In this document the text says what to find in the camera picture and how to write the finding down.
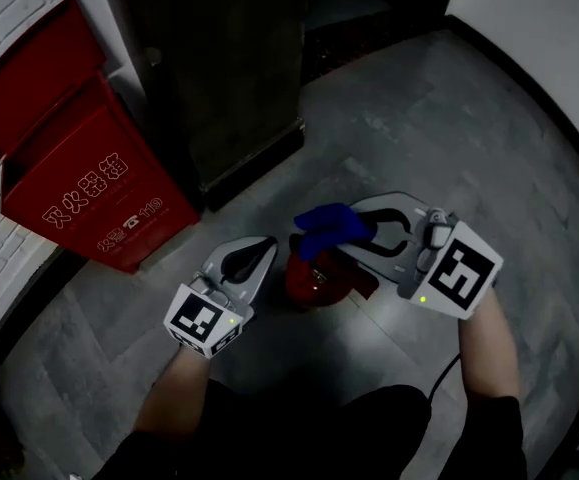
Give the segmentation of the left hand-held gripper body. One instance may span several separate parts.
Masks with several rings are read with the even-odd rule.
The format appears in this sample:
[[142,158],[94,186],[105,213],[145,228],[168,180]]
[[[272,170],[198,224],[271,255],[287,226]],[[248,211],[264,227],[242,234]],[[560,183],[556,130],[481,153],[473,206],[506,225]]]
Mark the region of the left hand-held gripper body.
[[176,341],[212,358],[242,333],[255,317],[253,301],[275,261],[278,241],[242,284],[222,283],[221,265],[230,252],[267,237],[271,236],[247,236],[218,245],[190,283],[179,286],[163,321]]

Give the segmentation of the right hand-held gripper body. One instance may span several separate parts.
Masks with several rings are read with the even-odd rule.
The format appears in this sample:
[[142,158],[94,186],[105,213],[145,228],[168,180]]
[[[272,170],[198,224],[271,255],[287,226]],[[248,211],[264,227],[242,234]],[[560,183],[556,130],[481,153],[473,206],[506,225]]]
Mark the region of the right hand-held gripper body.
[[[405,192],[373,196],[351,205],[357,215],[383,208],[400,210],[411,223],[411,242],[402,254],[393,258],[373,254],[367,250],[370,241],[341,244],[339,249],[395,284],[398,296],[409,303],[469,319],[501,270],[503,258],[455,214]],[[404,232],[395,222],[381,223],[378,231]]]

